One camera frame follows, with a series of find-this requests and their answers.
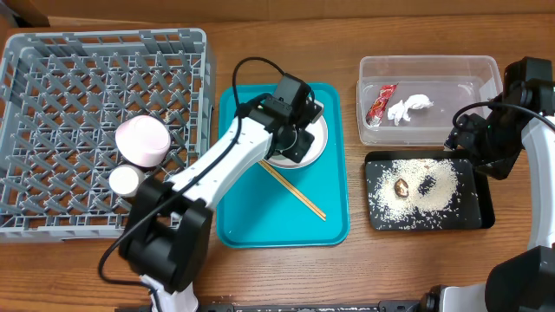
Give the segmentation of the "red snack wrapper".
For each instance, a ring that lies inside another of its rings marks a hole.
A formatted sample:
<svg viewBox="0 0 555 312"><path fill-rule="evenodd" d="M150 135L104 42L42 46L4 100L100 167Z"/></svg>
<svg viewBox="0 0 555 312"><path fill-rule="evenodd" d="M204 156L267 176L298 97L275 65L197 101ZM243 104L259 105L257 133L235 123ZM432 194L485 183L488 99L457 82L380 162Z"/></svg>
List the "red snack wrapper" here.
<svg viewBox="0 0 555 312"><path fill-rule="evenodd" d="M389 99L397 89L397 84L381 86L379 94L366 114L365 120L369 127L378 127L382 122Z"/></svg>

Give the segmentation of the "white tissue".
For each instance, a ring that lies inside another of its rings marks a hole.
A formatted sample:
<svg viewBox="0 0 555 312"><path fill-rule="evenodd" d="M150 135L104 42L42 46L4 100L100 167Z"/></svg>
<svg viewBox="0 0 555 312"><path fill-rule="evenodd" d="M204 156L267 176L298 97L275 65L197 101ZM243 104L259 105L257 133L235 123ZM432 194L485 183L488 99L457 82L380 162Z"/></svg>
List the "white tissue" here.
<svg viewBox="0 0 555 312"><path fill-rule="evenodd" d="M400 124L401 120L406 122L411 121L409 116L410 110L421 110L430 108L434 103L424 94L410 95L405 101L400 100L388 109L388 120L392 120L396 126Z"/></svg>

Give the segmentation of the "brown food piece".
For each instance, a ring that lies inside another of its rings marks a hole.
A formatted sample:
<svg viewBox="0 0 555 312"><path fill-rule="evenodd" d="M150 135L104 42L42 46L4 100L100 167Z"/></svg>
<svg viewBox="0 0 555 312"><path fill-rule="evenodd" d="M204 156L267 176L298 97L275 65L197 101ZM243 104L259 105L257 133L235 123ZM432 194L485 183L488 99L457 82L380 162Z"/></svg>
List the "brown food piece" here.
<svg viewBox="0 0 555 312"><path fill-rule="evenodd" d="M398 179L394 183L395 195L399 198L407 198L409 196L409 186L404 179Z"/></svg>

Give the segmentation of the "white cup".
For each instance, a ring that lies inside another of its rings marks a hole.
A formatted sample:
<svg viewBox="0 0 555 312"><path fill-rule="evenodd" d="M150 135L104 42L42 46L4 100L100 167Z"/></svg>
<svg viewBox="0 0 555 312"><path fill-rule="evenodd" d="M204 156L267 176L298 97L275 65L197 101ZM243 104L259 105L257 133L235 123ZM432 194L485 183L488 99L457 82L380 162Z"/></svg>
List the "white cup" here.
<svg viewBox="0 0 555 312"><path fill-rule="evenodd" d="M145 180L145 173L131 165L117 166L108 177L110 189L123 198L134 197L140 184Z"/></svg>

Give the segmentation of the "grey bowl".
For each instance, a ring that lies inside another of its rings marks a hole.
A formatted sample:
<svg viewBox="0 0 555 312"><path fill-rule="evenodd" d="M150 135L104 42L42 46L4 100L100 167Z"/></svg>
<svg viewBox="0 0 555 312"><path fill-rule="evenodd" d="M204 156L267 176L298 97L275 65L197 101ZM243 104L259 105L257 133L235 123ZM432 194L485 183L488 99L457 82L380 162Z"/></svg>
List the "grey bowl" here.
<svg viewBox="0 0 555 312"><path fill-rule="evenodd" d="M291 159L286 158L283 154L275 153L269 159L268 162L276 167L285 168L285 169L294 169L301 167L302 163L296 163Z"/></svg>

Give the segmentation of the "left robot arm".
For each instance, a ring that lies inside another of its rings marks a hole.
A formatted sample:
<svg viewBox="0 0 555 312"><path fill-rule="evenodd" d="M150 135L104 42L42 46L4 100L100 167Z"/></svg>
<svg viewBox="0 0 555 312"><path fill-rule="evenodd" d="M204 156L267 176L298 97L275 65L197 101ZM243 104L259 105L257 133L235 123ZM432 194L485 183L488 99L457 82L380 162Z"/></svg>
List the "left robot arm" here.
<svg viewBox="0 0 555 312"><path fill-rule="evenodd" d="M322 114L311 87L285 74L272 93L238 103L226 133L193 165L139 186L119 254L149 290L154 311L196 310L192 282L218 202L259 161L280 154L300 162L315 140L306 128Z"/></svg>

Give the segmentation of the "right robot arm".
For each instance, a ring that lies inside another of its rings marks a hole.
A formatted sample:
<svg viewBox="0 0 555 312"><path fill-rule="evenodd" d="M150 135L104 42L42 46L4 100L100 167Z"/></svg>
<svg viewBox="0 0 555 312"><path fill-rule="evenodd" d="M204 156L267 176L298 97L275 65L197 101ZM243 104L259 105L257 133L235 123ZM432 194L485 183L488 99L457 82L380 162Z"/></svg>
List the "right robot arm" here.
<svg viewBox="0 0 555 312"><path fill-rule="evenodd" d="M474 168L502 180L525 153L531 182L527 249L496 265L483 283L434 286L417 311L554 312L554 80L552 63L526 56L508 65L486 117L457 111L446 148L462 148Z"/></svg>

